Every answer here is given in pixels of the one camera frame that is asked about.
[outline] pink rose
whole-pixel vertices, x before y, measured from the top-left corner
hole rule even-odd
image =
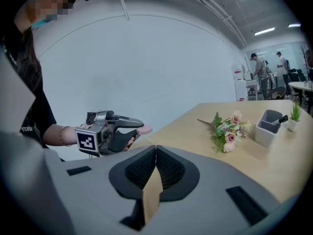
[[[235,148],[234,143],[226,143],[224,144],[224,152],[230,152]]]
[[[241,115],[240,111],[237,110],[233,113],[233,115],[231,115],[231,122],[233,124],[239,124],[241,117],[242,117],[242,115]]]
[[[229,131],[225,133],[226,143],[234,143],[235,139],[236,139],[236,135],[234,133],[229,132]]]

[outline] white planter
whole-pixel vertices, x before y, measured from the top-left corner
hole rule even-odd
[[[298,123],[299,122],[295,122],[295,121],[289,119],[288,120],[288,129],[291,130],[292,132],[297,131]]]

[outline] black cap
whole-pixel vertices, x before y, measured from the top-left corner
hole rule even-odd
[[[256,55],[255,53],[252,53],[252,54],[251,54],[251,60],[252,60],[254,57],[257,57],[257,55]]]

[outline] person standing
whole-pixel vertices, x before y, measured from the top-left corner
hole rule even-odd
[[[282,56],[281,52],[277,52],[276,55],[279,57],[279,65],[277,65],[277,68],[281,68],[281,71],[283,73],[283,79],[286,85],[287,95],[291,94],[291,89],[288,84],[288,60]]]
[[[255,73],[253,74],[253,76],[258,74],[259,79],[261,80],[261,90],[262,90],[264,100],[267,100],[268,98],[268,73],[267,73],[265,63],[255,53],[251,54],[251,60],[254,60],[256,62]]]

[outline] black rectangular slot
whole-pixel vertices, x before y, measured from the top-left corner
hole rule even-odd
[[[78,168],[67,170],[67,173],[69,174],[69,176],[73,176],[76,174],[84,173],[89,170],[91,170],[89,166],[83,166],[83,167],[78,167]]]
[[[255,225],[267,216],[266,212],[240,186],[228,188],[226,191],[250,225]]]

